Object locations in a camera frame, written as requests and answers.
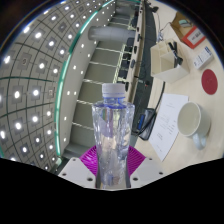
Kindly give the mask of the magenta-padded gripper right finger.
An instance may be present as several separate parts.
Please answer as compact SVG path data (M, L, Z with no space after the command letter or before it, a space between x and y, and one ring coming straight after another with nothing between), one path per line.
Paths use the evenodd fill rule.
M151 157L145 157L130 146L127 155L127 187L140 188L165 176L162 168Z

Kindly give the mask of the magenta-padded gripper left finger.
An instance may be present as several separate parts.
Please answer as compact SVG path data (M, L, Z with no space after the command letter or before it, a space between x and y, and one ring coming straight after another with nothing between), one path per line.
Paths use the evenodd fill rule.
M80 157L72 157L58 176L84 188L95 188L97 174L98 159L93 146Z

